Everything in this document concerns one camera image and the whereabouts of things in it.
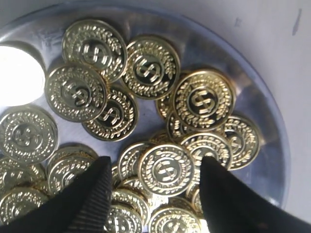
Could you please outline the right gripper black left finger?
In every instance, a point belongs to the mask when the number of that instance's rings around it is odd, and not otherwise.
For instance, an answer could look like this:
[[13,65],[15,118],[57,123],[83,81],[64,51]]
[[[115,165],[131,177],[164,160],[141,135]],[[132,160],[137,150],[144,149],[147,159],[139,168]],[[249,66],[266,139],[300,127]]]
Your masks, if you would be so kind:
[[61,193],[2,226],[2,233],[101,233],[112,194],[112,163],[101,156]]

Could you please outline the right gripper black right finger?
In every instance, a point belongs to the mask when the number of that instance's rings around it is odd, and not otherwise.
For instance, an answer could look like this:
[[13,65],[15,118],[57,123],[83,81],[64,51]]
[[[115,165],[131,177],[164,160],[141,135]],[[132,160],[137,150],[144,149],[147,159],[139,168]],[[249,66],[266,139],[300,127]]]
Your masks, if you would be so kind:
[[309,233],[310,224],[269,203],[213,157],[202,159],[200,199],[211,233]]

